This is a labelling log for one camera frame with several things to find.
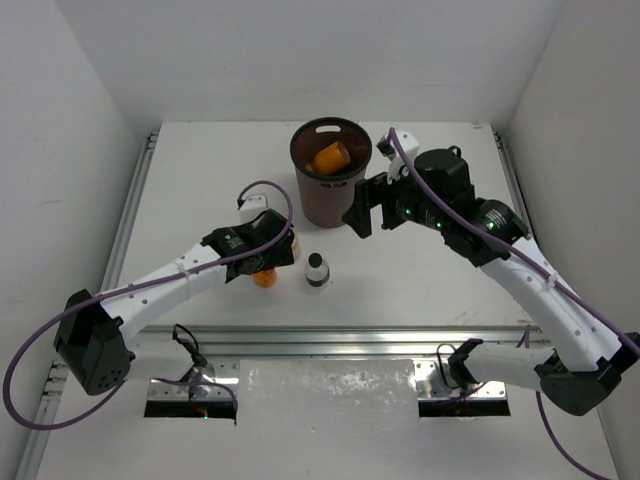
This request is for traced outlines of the orange bottle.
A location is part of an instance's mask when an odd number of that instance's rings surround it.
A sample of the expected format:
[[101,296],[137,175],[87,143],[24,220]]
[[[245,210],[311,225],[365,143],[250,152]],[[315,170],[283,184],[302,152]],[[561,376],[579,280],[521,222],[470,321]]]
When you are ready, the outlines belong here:
[[256,272],[252,275],[252,280],[254,284],[259,288],[271,288],[276,284],[278,280],[277,271],[275,269],[269,269],[261,272]]
[[311,161],[312,171],[318,175],[332,175],[351,163],[346,146],[336,141],[319,151]]

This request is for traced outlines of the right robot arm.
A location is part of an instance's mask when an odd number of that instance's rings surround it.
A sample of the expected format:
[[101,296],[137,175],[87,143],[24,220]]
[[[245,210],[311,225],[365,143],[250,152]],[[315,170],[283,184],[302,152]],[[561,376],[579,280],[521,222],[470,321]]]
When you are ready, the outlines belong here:
[[370,211],[380,206],[385,230],[411,222],[438,231],[447,247],[500,285],[552,342],[549,348],[512,352],[467,340],[447,359],[453,388],[501,381],[542,392],[574,416],[602,403],[637,362],[638,333],[619,336],[579,306],[573,292],[543,267],[544,256],[515,212],[476,196],[458,147],[425,151],[410,163],[388,140],[378,148],[390,159],[389,169],[357,182],[344,222],[367,238]]

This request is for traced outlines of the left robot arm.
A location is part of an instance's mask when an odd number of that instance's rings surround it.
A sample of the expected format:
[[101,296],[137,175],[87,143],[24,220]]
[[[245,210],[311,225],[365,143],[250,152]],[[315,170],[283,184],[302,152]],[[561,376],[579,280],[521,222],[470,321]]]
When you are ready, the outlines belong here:
[[241,276],[294,263],[290,216],[268,209],[213,230],[179,258],[119,289],[83,289],[66,303],[54,349],[90,396],[114,388],[139,358],[134,338],[192,297]]

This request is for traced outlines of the dark brown plastic bin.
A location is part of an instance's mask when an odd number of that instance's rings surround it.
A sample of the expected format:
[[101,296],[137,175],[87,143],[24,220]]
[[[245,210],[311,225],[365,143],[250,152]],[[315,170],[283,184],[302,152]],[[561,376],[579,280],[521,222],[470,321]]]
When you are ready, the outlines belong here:
[[[332,175],[314,173],[310,165],[314,156],[336,141],[346,146],[351,163]],[[322,228],[337,228],[343,224],[342,215],[353,202],[354,185],[364,178],[372,150],[367,132],[344,118],[318,118],[296,130],[289,153],[295,167],[302,210],[311,223]]]

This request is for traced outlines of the clear bottle yellow cap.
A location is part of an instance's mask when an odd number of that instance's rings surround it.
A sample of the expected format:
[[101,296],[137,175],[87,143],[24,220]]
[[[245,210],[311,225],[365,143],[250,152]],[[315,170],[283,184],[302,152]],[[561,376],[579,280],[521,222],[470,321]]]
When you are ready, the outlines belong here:
[[293,241],[291,244],[291,250],[294,257],[294,261],[297,262],[301,256],[301,248],[298,235],[293,233]]

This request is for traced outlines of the clear bottle black cap left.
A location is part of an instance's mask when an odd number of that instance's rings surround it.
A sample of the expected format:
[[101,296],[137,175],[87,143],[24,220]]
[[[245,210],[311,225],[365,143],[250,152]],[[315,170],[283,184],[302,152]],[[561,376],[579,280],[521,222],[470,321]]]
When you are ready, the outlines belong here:
[[315,290],[321,290],[329,283],[331,276],[327,260],[318,252],[311,253],[304,266],[306,284]]

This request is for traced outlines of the white foam cover sheet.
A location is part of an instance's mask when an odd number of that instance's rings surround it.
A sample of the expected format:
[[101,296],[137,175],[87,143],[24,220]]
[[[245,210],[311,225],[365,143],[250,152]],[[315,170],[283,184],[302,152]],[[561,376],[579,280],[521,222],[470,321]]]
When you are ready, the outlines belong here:
[[260,431],[378,433],[418,418],[410,360],[246,360],[237,424]]

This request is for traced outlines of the aluminium table frame rail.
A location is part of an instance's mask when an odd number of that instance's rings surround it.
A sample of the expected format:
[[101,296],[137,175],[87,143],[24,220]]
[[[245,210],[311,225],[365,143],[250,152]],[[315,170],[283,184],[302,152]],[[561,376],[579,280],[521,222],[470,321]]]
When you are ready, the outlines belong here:
[[394,430],[260,431],[231,419],[144,417],[147,393],[167,399],[189,362],[170,327],[189,327],[238,387],[246,360],[410,360],[430,369],[436,343],[488,334],[513,347],[527,315],[438,235],[407,227],[360,240],[348,227],[323,230],[301,213],[289,139],[300,122],[166,122],[128,214],[118,283],[177,256],[197,238],[237,221],[235,197],[256,179],[289,192],[302,253],[327,255],[331,282],[302,278],[304,258],[260,290],[241,279],[160,317],[134,342],[130,379],[97,413],[48,437],[34,479],[553,479],[562,465],[537,413],[534,393],[503,387],[510,415],[418,418]]

